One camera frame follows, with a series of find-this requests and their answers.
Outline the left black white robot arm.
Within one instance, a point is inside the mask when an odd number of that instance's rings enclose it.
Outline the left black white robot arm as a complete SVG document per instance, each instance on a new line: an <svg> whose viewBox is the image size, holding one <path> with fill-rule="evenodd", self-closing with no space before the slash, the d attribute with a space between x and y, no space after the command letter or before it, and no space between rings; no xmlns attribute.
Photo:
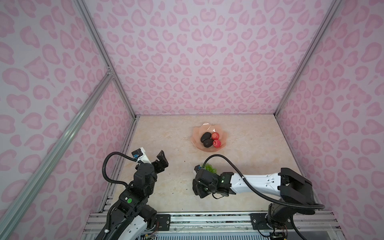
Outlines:
<svg viewBox="0 0 384 240"><path fill-rule="evenodd" d="M130 183L113 180L108 176L107 164L114 155L137 163ZM143 148L133 151L132 155L129 157L120 152L112 152L103 162L104 179L111 184L123 185L125 190L108 210L106 223L96 237L97 240L136 240L145 232L150 232L147 237L151 239L161 227L157 221L157 211L148 205L148 200L154 193L158 174L169 166L165 153L161 150L153 162L148 159Z"/></svg>

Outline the dark fake avocado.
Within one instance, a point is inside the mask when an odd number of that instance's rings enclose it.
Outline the dark fake avocado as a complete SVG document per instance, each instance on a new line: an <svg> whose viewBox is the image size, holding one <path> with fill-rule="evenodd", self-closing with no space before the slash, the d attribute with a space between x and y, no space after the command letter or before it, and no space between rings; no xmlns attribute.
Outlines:
<svg viewBox="0 0 384 240"><path fill-rule="evenodd" d="M213 142L214 142L213 139L206 139L206 140L203 141L203 146L205 148L210 148L210 147L213 146Z"/></svg>
<svg viewBox="0 0 384 240"><path fill-rule="evenodd" d="M205 132L202 136L200 141L203 143L205 140L211 139L211 133L210 132Z"/></svg>

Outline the green fake grape bunch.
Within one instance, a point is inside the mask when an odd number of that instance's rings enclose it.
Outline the green fake grape bunch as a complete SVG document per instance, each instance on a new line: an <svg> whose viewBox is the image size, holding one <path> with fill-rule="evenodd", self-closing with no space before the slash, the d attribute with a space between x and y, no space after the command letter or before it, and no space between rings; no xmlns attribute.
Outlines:
<svg viewBox="0 0 384 240"><path fill-rule="evenodd" d="M217 169L214 168L214 167L213 167L212 165L210 165L210 164L205 164L205 165L202 166L202 168L205 169L205 170L207 170L207 171L209 171L209 172L211 172L211 173L213 173L213 174L217 174Z"/></svg>

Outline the red fake apple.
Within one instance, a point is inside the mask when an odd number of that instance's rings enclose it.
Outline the red fake apple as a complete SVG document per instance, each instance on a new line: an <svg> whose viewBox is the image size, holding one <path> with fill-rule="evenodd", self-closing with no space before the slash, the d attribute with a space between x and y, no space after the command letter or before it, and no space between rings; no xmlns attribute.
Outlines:
<svg viewBox="0 0 384 240"><path fill-rule="evenodd" d="M222 145L221 141L219 139L216 139L213 141L213 147L220 148Z"/></svg>
<svg viewBox="0 0 384 240"><path fill-rule="evenodd" d="M219 140L219 139L220 139L220 134L217 133L217 132L213 132L213 133L211 134L211 138L212 138L213 140Z"/></svg>

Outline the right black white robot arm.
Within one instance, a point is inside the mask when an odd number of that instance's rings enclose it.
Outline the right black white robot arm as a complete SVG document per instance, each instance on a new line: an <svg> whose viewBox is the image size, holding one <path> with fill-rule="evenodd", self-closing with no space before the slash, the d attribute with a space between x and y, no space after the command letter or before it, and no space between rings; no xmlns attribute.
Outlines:
<svg viewBox="0 0 384 240"><path fill-rule="evenodd" d="M270 203L263 227L281 229L297 213L314 215L316 212L312 183L289 168L281 168L279 173L268 175L233 172L218 175L201 166L196 166L195 171L193 191L201 199L209 195L228 197L256 191L261 193L263 199L278 197Z"/></svg>

